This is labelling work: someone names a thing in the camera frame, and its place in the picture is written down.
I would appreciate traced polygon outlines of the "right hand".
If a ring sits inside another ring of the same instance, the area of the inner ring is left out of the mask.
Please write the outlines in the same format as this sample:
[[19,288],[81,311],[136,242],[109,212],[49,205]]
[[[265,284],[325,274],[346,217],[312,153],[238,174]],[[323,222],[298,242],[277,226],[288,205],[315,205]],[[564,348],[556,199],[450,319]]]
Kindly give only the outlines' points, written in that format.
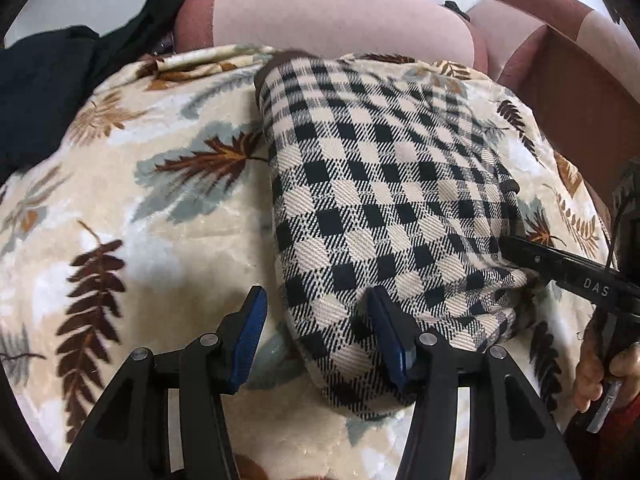
[[605,370],[599,356],[600,335],[596,324],[590,321],[580,346],[580,358],[575,370],[574,403],[578,411],[585,413],[592,402],[600,399],[602,382],[606,375],[620,378],[622,386],[614,408],[624,408],[639,394],[639,344],[636,342],[620,352]]

